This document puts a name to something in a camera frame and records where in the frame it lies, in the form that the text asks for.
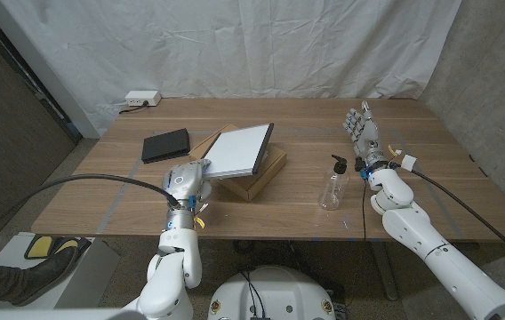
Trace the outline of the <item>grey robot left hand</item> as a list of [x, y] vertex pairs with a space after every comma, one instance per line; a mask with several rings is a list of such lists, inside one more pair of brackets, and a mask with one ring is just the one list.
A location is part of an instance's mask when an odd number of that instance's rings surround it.
[[200, 159], [186, 164], [176, 164], [163, 177], [163, 189], [176, 200], [195, 208], [212, 193], [212, 184], [204, 177], [210, 160]]

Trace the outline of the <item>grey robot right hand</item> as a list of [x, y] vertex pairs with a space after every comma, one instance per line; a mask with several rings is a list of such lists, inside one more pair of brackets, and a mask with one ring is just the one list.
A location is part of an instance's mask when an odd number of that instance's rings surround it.
[[381, 139], [373, 114], [366, 100], [361, 103], [361, 111], [352, 108], [342, 124], [354, 144], [356, 156], [360, 156], [367, 166], [383, 164], [386, 158], [382, 152]]

